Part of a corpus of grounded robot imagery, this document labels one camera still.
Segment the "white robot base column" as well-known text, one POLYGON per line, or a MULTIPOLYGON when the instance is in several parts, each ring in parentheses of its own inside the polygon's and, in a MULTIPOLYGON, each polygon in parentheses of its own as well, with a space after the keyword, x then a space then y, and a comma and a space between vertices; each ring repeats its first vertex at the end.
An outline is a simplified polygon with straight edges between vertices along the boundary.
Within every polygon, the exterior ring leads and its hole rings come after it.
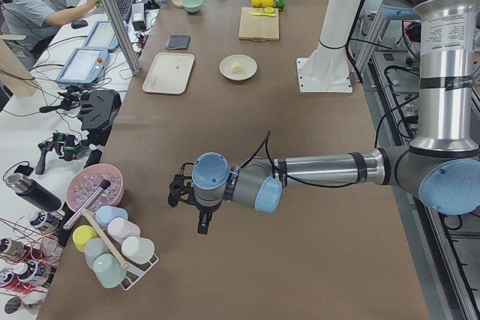
POLYGON ((318 47, 297 59, 302 93, 351 93, 348 42, 362 0, 328 0, 318 47))

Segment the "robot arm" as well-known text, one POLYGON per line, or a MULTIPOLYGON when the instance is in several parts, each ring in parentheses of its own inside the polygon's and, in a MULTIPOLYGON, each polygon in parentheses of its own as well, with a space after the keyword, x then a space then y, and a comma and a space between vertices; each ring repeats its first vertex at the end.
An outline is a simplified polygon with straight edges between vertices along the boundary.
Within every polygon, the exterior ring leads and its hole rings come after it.
POLYGON ((341 188, 372 182, 399 187, 442 214, 479 206, 479 146, 470 138, 474 33, 479 0, 383 0, 388 14, 421 19, 419 129, 406 146, 368 153, 260 159, 232 166, 209 152, 178 173, 168 203, 199 210, 197 230, 206 234, 223 202, 273 212, 290 184, 341 188))

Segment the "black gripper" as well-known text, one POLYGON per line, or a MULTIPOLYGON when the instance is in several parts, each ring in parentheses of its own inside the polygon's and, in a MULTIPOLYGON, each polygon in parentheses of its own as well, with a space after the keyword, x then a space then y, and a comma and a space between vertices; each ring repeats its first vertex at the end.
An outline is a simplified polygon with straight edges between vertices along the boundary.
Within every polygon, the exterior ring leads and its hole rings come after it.
MULTIPOLYGON (((175 208, 179 202, 183 202, 187 205, 197 206, 198 203, 194 196, 194 188, 192 183, 192 177, 183 175, 182 173, 175 174, 172 182, 169 184, 168 204, 170 207, 175 208)), ((212 212, 199 213, 199 222, 197 226, 197 232, 199 234, 206 234, 209 231, 209 224, 212 220, 212 212)))

